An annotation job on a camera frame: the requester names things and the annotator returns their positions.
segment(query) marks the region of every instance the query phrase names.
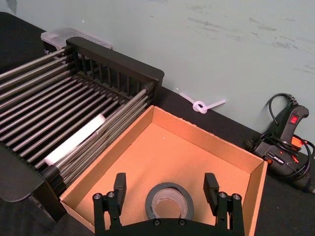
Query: white foam block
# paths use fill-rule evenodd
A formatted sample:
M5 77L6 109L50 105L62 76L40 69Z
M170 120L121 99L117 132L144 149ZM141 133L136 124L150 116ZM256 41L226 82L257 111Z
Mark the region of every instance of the white foam block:
M95 132L105 122L105 120L105 117L102 114L99 114L75 134L73 134L70 138L68 138L59 147L53 150L48 156L45 157L44 161L49 166L55 164L57 161L66 156L70 151L72 151L76 146L82 143L93 132Z

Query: dish rack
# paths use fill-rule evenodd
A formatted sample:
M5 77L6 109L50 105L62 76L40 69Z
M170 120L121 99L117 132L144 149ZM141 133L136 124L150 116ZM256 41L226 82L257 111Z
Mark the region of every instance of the dish rack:
M0 75L0 197L32 197L55 220L58 196L154 103L163 71L80 37ZM102 114L92 135L55 164L52 151Z

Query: black power cord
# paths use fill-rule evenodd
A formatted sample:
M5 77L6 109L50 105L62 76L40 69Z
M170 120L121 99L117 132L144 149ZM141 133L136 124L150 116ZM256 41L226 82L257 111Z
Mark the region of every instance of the black power cord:
M278 93L278 94L274 95L272 98L270 98L270 100L269 100L269 112L270 112L270 115L277 126L279 126L279 122L277 121L276 117L274 116L274 114L272 112L271 104L272 104L272 101L274 100L274 98L276 98L278 96L285 97L291 105L298 105L296 99L292 95L287 94L287 93ZM297 170L297 171L295 171L289 175L278 176L281 179L290 180L290 181L296 181L296 180L299 180L300 178L304 177L310 169L311 159L315 157L314 144L312 144L311 142L309 142L307 140L300 138L297 135L294 135L294 137L299 139L302 142L302 144L305 146L306 151L307 151L308 160L299 170ZM272 135L269 135L269 134L268 135L267 134L262 135L261 139L287 151L288 153L290 153L291 155L294 155L294 156L297 156L299 151L301 150L300 147L297 147L291 143L288 143L287 141L282 140L282 139L274 136L273 134Z

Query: red power switch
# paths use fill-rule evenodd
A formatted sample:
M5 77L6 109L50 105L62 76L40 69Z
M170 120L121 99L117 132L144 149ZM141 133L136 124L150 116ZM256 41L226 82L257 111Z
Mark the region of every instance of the red power switch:
M298 119L299 119L298 116L292 115L292 116L291 116L290 123L291 123L291 124L296 124Z

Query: light blue wall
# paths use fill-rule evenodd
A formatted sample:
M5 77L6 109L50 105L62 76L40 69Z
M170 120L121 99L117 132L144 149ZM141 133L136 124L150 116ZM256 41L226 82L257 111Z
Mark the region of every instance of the light blue wall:
M95 34L162 69L175 92L226 98L215 110L260 132L271 121L267 100L291 93L310 110L296 133L315 142L314 9L309 0L18 0L16 15ZM12 13L5 0L0 10Z

